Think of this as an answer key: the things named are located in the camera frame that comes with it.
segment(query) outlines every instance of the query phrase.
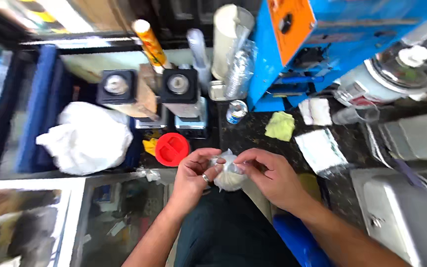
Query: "white plastic bag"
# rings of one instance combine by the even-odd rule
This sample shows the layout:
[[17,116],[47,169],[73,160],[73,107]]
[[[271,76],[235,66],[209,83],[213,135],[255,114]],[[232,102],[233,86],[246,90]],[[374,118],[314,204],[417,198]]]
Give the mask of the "white plastic bag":
[[222,189],[225,191],[239,190],[247,176],[242,174],[242,171],[234,164],[237,156],[228,149],[220,156],[211,159],[212,166],[215,165],[218,158],[224,159],[226,163],[223,165],[223,171],[218,174],[213,183],[220,188],[220,191]]
[[63,173],[86,175],[120,165],[133,140],[128,116],[86,102],[71,102],[58,126],[36,138]]

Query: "dark granite countertop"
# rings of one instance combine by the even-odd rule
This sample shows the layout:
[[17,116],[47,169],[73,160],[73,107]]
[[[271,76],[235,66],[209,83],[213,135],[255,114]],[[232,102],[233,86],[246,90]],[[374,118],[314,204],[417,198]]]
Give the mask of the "dark granite countertop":
[[[331,113],[342,109],[343,105],[334,99],[329,100]],[[228,103],[218,104],[220,131],[220,148],[230,148],[234,154],[239,154],[249,148],[261,148],[285,156],[297,173],[312,173],[309,164],[305,161],[294,136],[305,134],[313,130],[325,128],[323,126],[305,125],[298,108],[287,111],[295,119],[296,128],[293,138],[284,142],[264,135],[272,112],[250,112],[238,124],[230,124],[225,119]],[[341,152],[347,161],[356,168],[381,167],[373,160],[365,142],[365,137],[359,124],[327,126],[335,137]],[[349,175],[350,169],[343,170],[329,176],[329,179],[318,178],[318,184],[323,191],[325,204],[344,220],[365,230],[358,199],[353,190]]]

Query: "white towel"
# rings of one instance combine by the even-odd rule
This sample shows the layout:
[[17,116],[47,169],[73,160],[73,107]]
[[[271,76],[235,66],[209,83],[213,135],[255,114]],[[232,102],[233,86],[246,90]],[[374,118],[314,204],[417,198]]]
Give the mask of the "white towel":
[[299,104],[299,110],[306,125],[332,125],[329,101],[325,98],[311,98]]

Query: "red lid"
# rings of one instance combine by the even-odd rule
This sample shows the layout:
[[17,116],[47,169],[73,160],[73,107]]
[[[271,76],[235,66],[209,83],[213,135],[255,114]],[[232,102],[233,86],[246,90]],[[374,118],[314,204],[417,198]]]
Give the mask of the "red lid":
[[167,133],[156,144],[156,159],[168,167],[176,167],[189,154],[187,139],[178,133]]

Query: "hand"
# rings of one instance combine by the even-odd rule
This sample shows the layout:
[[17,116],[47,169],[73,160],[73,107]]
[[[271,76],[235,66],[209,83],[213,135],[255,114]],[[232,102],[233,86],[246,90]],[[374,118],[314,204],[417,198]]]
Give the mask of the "hand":
[[217,164],[210,167],[210,159],[220,155],[222,151],[215,148],[199,148],[181,161],[175,175],[174,190],[169,199],[168,206],[176,214],[186,216],[199,202],[202,192],[207,186],[202,174],[207,175],[209,181],[213,181],[222,171],[223,165]]
[[[302,188],[298,176],[285,157],[258,148],[242,152],[234,161],[255,182],[259,190],[273,204],[298,216],[314,202]],[[253,165],[263,164],[261,173]]]

